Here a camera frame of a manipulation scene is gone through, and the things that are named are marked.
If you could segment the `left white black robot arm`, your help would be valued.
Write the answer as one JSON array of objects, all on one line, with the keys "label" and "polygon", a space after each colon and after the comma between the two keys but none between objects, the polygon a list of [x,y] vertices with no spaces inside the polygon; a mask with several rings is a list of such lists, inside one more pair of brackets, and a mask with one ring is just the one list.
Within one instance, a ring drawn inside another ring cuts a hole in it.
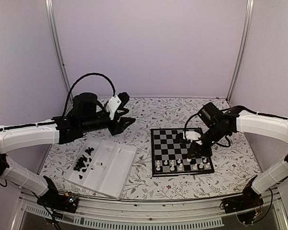
[{"label": "left white black robot arm", "polygon": [[39,123],[0,126],[0,178],[30,190],[51,208],[62,203],[53,181],[37,175],[15,163],[7,156],[12,150],[44,144],[66,144],[82,138],[87,132],[108,129],[111,135],[122,133],[135,122],[124,117],[129,95],[121,92],[112,96],[105,105],[94,93],[74,97],[71,111]]}]

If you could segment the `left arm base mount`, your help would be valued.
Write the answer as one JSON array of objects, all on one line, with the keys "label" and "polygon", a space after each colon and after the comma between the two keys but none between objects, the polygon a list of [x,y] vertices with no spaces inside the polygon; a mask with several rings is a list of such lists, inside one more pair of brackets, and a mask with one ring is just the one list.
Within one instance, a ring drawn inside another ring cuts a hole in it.
[{"label": "left arm base mount", "polygon": [[77,194],[72,192],[60,194],[48,191],[43,196],[38,197],[37,203],[50,209],[76,213],[79,203],[78,197]]}]

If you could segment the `white chess king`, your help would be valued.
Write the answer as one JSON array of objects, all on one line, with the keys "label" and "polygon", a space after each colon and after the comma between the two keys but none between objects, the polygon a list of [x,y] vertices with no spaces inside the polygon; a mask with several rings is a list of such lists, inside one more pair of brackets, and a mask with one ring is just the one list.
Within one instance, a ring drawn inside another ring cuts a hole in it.
[{"label": "white chess king", "polygon": [[183,164],[180,163],[179,166],[178,166],[178,171],[182,171],[183,170]]}]

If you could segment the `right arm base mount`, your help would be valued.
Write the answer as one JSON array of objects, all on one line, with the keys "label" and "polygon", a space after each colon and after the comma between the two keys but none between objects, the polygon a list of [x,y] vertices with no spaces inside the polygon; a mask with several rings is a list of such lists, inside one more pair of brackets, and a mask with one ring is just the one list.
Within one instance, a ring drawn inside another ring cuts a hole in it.
[{"label": "right arm base mount", "polygon": [[251,225],[257,220],[263,204],[261,196],[249,198],[245,195],[238,195],[222,199],[219,207],[226,214],[236,213],[241,224]]}]

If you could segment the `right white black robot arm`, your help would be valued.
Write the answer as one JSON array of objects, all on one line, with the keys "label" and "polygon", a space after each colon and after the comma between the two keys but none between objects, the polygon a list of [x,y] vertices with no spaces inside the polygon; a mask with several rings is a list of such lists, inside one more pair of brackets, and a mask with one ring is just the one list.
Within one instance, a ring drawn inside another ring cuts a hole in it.
[{"label": "right white black robot arm", "polygon": [[[257,134],[288,144],[288,117],[255,112],[241,105],[220,110],[213,103],[204,105],[196,116],[204,122],[208,130],[200,134],[183,129],[182,139],[191,144],[188,159],[196,155],[207,156],[207,151],[213,145],[237,132]],[[263,192],[287,178],[288,153],[248,182],[239,197],[240,207],[249,209]]]}]

